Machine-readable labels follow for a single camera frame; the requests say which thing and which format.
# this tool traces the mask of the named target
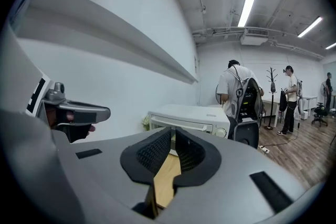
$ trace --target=white t-shirt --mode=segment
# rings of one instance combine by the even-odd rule
[[[298,79],[294,74],[292,74],[292,76],[289,78],[288,89],[294,87],[295,85],[298,85]],[[288,93],[287,96],[288,96],[287,99],[288,102],[296,102],[298,100],[296,92]]]
[[[234,65],[234,67],[230,67],[229,69],[225,70],[224,73],[219,78],[218,83],[218,94],[228,94],[229,99],[224,103],[223,109],[227,116],[235,117],[237,111],[237,94],[236,91],[240,88],[240,83],[238,80],[237,72],[240,80],[244,86],[243,81],[249,78],[254,78],[261,88],[259,81],[257,80],[256,75],[246,67],[242,67],[240,65]]]

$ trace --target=person in dark clothing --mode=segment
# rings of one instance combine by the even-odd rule
[[[327,101],[325,103],[325,107],[326,107],[326,110],[329,112],[330,102],[331,102],[331,92],[332,92],[332,86],[331,86],[331,83],[330,83],[330,79],[331,79],[331,73],[330,72],[328,72],[327,77],[328,77],[327,80],[326,80]]]
[[[286,75],[289,76],[288,88],[285,89],[285,94],[287,94],[287,110],[285,116],[285,122],[281,132],[277,132],[278,135],[287,135],[287,132],[293,133],[294,130],[294,111],[298,104],[297,98],[297,85],[298,79],[294,74],[294,70],[291,66],[286,67]]]

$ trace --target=ceiling air vent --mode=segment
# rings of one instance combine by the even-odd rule
[[[260,46],[262,43],[268,40],[268,31],[246,28],[242,35],[240,42],[242,45]]]

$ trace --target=wooden floor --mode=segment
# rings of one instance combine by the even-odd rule
[[[317,122],[312,125],[312,119],[311,116],[300,121],[299,134],[298,122],[295,121],[293,134],[277,135],[277,131],[281,131],[283,127],[283,120],[282,123],[278,121],[277,128],[272,131],[265,130],[262,123],[259,132],[259,145],[285,143],[298,134],[297,138],[288,144],[266,146],[270,150],[266,156],[296,176],[306,189],[326,180],[336,160],[336,139],[330,146],[336,133],[336,118],[329,116],[325,119],[328,127],[320,127]]]

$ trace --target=finger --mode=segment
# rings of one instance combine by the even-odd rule
[[[90,126],[89,132],[94,132],[96,130],[96,127],[94,127],[93,125]]]
[[[67,120],[68,121],[74,120],[73,113],[71,111],[67,111]]]

